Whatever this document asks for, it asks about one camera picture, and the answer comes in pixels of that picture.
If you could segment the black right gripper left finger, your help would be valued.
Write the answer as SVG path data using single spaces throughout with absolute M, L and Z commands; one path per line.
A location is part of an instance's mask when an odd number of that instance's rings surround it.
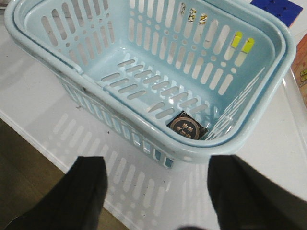
M 107 193 L 103 157 L 79 156 L 62 179 L 7 230 L 95 230 Z

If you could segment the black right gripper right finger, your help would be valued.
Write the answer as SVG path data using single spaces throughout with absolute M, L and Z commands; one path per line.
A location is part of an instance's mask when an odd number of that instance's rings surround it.
M 307 203 L 236 155 L 209 160 L 207 187 L 222 230 L 305 230 Z

